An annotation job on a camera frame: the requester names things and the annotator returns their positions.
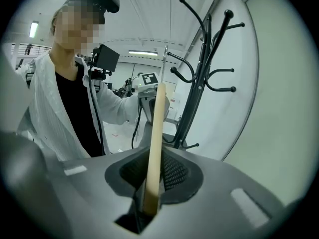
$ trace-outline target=white tape strip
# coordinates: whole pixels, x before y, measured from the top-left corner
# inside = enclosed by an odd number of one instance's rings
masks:
[[[87,170],[86,167],[84,165],[81,165],[71,169],[64,170],[64,173],[66,176],[69,176],[69,175],[85,172],[86,170]]]
[[[259,206],[246,194],[243,189],[234,189],[230,195],[235,203],[239,206],[243,215],[248,219],[250,224],[259,228],[269,221],[269,217],[259,208]]]

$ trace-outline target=neck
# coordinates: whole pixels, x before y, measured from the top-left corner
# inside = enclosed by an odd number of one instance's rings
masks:
[[[49,56],[54,63],[56,68],[64,68],[65,70],[74,66],[74,55],[73,49],[64,49],[58,43],[53,42]]]

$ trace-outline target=black coat rack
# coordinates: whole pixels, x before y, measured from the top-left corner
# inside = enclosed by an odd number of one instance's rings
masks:
[[[202,38],[201,38],[202,45],[201,45],[201,51],[199,55],[199,61],[198,61],[196,72],[194,72],[194,69],[192,68],[191,64],[188,61],[186,61],[185,59],[175,54],[172,54],[171,52],[167,52],[168,56],[174,57],[188,66],[188,68],[190,69],[192,78],[190,80],[185,79],[185,77],[176,69],[176,67],[172,67],[170,69],[170,71],[174,73],[177,77],[179,77],[182,81],[186,83],[191,83],[191,88],[188,94],[184,112],[180,119],[180,123],[177,127],[176,135],[174,136],[172,141],[168,141],[165,138],[164,138],[164,141],[168,143],[173,143],[174,148],[179,148],[181,146],[184,149],[190,149],[190,148],[199,146],[198,143],[191,146],[184,146],[184,141],[187,137],[188,131],[194,120],[205,86],[207,86],[210,90],[216,91],[216,92],[235,92],[236,91],[235,87],[216,89],[210,86],[210,84],[208,83],[208,80],[215,73],[234,72],[233,68],[217,69],[210,72],[210,64],[226,30],[237,28],[237,27],[244,27],[245,24],[240,23],[240,24],[228,26],[230,19],[234,16],[234,13],[231,10],[226,10],[224,13],[225,17],[221,25],[221,28],[214,35],[212,39],[211,38],[211,15],[208,14],[206,16],[206,19],[205,19],[206,26],[205,26],[204,22],[200,19],[199,15],[185,0],[179,0],[179,1],[182,4],[184,4],[195,15],[195,17],[199,21],[199,24],[202,30]]]

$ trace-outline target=black t-shirt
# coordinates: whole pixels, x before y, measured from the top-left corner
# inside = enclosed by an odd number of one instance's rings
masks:
[[[83,65],[76,62],[78,74],[75,81],[55,73],[63,105],[83,148],[91,157],[101,156],[101,143],[94,128],[87,88],[83,85]]]

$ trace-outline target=fluorescent light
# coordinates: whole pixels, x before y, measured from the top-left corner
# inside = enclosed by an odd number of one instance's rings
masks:
[[[38,25],[39,25],[39,22],[37,21],[34,21],[31,23],[30,35],[29,35],[31,38],[35,37],[35,32],[36,32],[36,29],[38,28]]]
[[[130,54],[138,54],[138,55],[150,55],[150,56],[157,56],[157,52],[151,52],[151,51],[139,51],[139,50],[129,50]]]

